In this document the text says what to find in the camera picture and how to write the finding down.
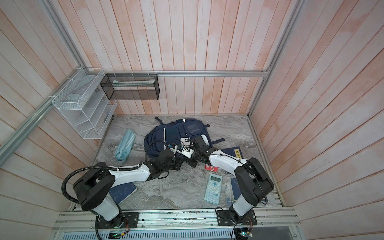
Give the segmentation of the navy blue student backpack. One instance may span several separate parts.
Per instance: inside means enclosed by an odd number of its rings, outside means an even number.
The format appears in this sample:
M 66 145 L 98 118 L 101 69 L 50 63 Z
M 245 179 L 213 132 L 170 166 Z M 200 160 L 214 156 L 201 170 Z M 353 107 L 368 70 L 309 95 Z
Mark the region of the navy blue student backpack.
M 207 130 L 210 125 L 205 125 L 197 119 L 179 119 L 168 124 L 163 123 L 158 117 L 155 117 L 155 120 L 160 125 L 153 128 L 144 138 L 145 151 L 150 159 L 157 158 L 169 144 L 180 146 L 182 138 L 195 139 L 200 135 L 205 135 L 209 147 L 225 141 L 224 138 L 212 141 Z

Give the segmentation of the blue notebook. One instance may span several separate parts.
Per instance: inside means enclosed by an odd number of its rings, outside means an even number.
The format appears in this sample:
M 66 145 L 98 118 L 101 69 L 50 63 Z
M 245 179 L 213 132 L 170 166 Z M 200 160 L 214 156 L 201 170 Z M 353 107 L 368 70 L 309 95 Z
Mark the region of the blue notebook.
M 256 189 L 257 196 L 262 197 L 261 202 L 267 203 L 268 198 L 266 198 L 266 199 L 264 198 L 264 195 L 261 192 L 258 184 L 256 184 L 256 185 L 257 185 L 257 189 Z M 236 178 L 231 178 L 231 186 L 232 186 L 232 190 L 233 190 L 234 199 L 237 200 L 241 195 L 241 189 L 240 189 L 238 180 Z
M 137 190 L 134 183 L 126 183 L 110 189 L 110 195 L 117 204 L 122 203 Z
M 221 151 L 227 155 L 230 155 L 232 157 L 236 157 L 238 159 L 244 158 L 240 147 L 221 149 Z

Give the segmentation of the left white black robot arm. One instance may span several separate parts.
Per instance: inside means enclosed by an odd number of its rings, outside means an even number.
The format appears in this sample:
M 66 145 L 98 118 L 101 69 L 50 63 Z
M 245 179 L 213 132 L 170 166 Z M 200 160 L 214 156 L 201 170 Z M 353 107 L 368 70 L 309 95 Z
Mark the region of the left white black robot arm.
M 98 163 L 95 166 L 81 168 L 66 178 L 69 180 L 76 174 L 85 172 L 73 185 L 76 197 L 68 196 L 68 199 L 79 204 L 82 210 L 96 214 L 98 220 L 115 228 L 123 224 L 125 216 L 110 196 L 110 189 L 127 183 L 161 179 L 163 173 L 178 171 L 182 163 L 183 160 L 177 158 L 172 150 L 165 149 L 157 158 L 133 167 L 117 168 Z

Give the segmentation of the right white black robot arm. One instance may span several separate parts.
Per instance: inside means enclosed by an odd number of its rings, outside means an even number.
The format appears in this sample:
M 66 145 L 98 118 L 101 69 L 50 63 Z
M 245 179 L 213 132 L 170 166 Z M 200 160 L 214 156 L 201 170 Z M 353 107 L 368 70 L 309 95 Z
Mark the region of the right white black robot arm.
M 230 217 L 238 222 L 259 203 L 266 203 L 267 195 L 275 188 L 273 181 L 258 159 L 239 159 L 225 154 L 217 148 L 210 148 L 203 137 L 187 140 L 184 154 L 192 162 L 202 162 L 218 167 L 234 175 L 238 181 L 241 195 L 228 211 L 219 214 L 220 218 Z

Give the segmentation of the red small booklet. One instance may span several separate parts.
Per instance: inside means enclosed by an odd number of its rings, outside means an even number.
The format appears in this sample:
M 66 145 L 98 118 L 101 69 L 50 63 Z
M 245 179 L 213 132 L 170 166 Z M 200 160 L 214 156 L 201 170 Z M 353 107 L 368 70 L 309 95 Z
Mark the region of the red small booklet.
M 218 167 L 213 167 L 213 166 L 210 166 L 208 164 L 205 165 L 205 169 L 209 170 L 209 171 L 212 171 L 212 172 L 217 172 L 218 171 Z

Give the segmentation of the light blue calculator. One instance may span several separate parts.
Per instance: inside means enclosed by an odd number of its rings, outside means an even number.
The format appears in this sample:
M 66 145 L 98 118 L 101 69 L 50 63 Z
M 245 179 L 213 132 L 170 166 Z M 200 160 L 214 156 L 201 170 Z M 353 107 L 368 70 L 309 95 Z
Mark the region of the light blue calculator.
M 207 183 L 204 200 L 206 202 L 218 205 L 222 189 L 223 178 L 221 176 L 210 174 Z

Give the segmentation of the light teal pencil pouch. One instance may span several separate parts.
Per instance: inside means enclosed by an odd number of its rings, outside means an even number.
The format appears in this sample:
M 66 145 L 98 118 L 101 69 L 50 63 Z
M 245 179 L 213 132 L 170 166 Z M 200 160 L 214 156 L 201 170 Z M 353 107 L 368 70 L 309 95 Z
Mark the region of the light teal pencil pouch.
M 114 157 L 118 163 L 126 162 L 132 150 L 133 144 L 135 143 L 135 139 L 136 134 L 132 130 L 128 129 L 114 153 Z

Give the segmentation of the clear plastic ruler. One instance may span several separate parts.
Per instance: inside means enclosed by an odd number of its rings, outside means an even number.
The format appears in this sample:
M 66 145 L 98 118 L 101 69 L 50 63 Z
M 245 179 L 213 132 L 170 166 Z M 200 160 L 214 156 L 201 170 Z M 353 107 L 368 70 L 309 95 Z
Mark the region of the clear plastic ruler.
M 234 195 L 231 184 L 225 184 L 226 203 L 230 207 L 234 203 Z

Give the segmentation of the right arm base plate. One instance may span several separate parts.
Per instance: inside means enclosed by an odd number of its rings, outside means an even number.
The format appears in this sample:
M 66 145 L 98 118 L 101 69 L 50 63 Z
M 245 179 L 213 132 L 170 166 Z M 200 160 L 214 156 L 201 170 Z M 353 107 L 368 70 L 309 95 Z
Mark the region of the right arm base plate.
M 219 226 L 256 226 L 257 219 L 255 212 L 249 210 L 245 215 L 239 216 L 233 210 L 216 209 L 217 222 Z

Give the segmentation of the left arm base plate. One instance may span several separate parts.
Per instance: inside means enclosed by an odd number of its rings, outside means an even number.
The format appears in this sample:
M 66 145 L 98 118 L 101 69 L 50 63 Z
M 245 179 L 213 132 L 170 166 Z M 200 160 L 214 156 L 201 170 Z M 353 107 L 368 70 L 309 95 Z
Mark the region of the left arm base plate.
M 138 225 L 139 215 L 139 212 L 120 213 L 110 221 L 98 216 L 96 226 L 98 229 L 135 229 Z

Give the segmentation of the black mesh wall basket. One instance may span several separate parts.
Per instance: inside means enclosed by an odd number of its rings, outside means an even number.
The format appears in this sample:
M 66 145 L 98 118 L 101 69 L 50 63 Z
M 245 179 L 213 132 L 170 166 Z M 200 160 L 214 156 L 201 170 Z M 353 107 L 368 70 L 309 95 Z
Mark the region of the black mesh wall basket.
M 155 74 L 106 74 L 101 87 L 112 101 L 157 101 L 160 96 Z

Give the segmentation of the aluminium front rail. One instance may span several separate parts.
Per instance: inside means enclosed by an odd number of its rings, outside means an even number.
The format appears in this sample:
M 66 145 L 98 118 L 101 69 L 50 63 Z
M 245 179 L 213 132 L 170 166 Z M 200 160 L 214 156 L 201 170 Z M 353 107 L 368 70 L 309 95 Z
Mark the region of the aluminium front rail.
M 289 207 L 255 208 L 238 224 L 219 225 L 218 210 L 127 211 L 132 224 L 95 231 L 96 217 L 89 212 L 63 212 L 52 230 L 54 240 L 204 240 L 306 239 L 296 211 Z

